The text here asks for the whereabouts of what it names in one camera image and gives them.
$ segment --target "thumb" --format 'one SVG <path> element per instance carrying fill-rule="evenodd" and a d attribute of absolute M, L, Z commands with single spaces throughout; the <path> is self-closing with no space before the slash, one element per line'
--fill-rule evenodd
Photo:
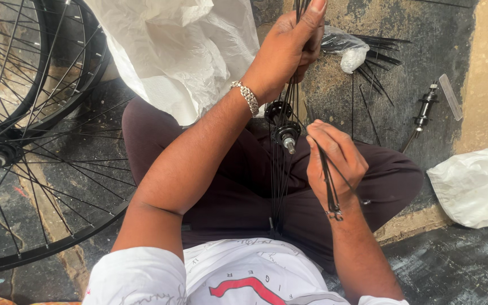
<path fill-rule="evenodd" d="M 310 161 L 308 162 L 308 166 L 315 166 L 317 164 L 321 167 L 321 158 L 319 157 L 319 149 L 317 148 L 317 143 L 311 136 L 306 136 L 306 140 L 310 145 Z"/>
<path fill-rule="evenodd" d="M 301 45 L 304 45 L 319 27 L 326 8 L 327 0 L 312 0 L 312 3 L 308 5 L 306 12 L 300 17 L 299 23 L 293 30 L 295 38 Z"/>

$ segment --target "maroon pants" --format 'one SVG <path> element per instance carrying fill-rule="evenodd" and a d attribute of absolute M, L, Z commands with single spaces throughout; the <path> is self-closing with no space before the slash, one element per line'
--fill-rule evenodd
<path fill-rule="evenodd" d="M 141 182 L 153 161 L 184 130 L 169 114 L 140 98 L 125 109 L 122 121 L 133 178 Z M 357 193 L 371 203 L 361 206 L 372 232 L 397 215 L 421 190 L 423 173 L 397 151 L 355 143 L 369 165 Z M 272 237 L 271 144 L 268 132 L 244 129 L 223 159 L 204 196 L 183 218 L 184 248 L 224 238 Z M 299 247 L 327 272 L 335 271 L 331 227 L 307 183 L 308 142 L 297 142 L 288 158 L 291 176 L 285 199 L 283 234 L 276 239 Z"/>

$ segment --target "plastic bag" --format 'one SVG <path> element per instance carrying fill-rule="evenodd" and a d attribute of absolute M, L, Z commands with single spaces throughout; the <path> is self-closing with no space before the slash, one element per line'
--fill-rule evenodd
<path fill-rule="evenodd" d="M 472 228 L 488 226 L 488 149 L 453 156 L 427 174 L 453 221 Z"/>
<path fill-rule="evenodd" d="M 364 63 L 370 47 L 361 39 L 338 28 L 325 26 L 325 34 L 321 40 L 321 50 L 329 54 L 342 56 L 340 66 L 345 73 L 352 74 L 353 70 Z"/>
<path fill-rule="evenodd" d="M 85 0 L 136 94 L 191 125 L 239 80 L 259 41 L 249 0 Z"/>

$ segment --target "silver bracelet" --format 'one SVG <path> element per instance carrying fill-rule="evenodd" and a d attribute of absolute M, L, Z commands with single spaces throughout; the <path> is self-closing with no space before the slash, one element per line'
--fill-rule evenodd
<path fill-rule="evenodd" d="M 248 102 L 249 109 L 252 111 L 252 116 L 255 117 L 259 113 L 259 104 L 257 103 L 257 99 L 253 92 L 248 87 L 242 85 L 242 82 L 238 80 L 231 83 L 229 90 L 234 87 L 240 87 L 240 94 L 242 94 L 244 99 Z"/>

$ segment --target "hand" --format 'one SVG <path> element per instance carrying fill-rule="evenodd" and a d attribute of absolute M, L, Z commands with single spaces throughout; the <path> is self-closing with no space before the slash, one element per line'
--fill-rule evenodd
<path fill-rule="evenodd" d="M 313 0 L 297 23 L 295 11 L 282 15 L 268 32 L 241 81 L 259 106 L 274 101 L 295 71 L 298 82 L 319 56 L 327 0 Z"/>
<path fill-rule="evenodd" d="M 319 158 L 319 146 L 325 152 L 325 155 L 336 165 L 342 175 L 348 180 L 353 189 L 357 188 L 359 182 L 368 170 L 368 163 L 359 153 L 355 144 L 348 134 L 336 129 L 334 126 L 315 120 L 306 128 L 308 136 L 306 140 L 310 144 L 310 162 L 308 163 L 308 183 L 312 187 L 315 196 L 323 206 L 325 211 L 329 211 L 327 203 L 327 186 L 321 159 Z M 340 202 L 342 212 L 345 207 L 351 204 L 355 196 L 345 183 L 340 174 L 329 163 L 329 170 L 334 182 L 335 190 Z"/>

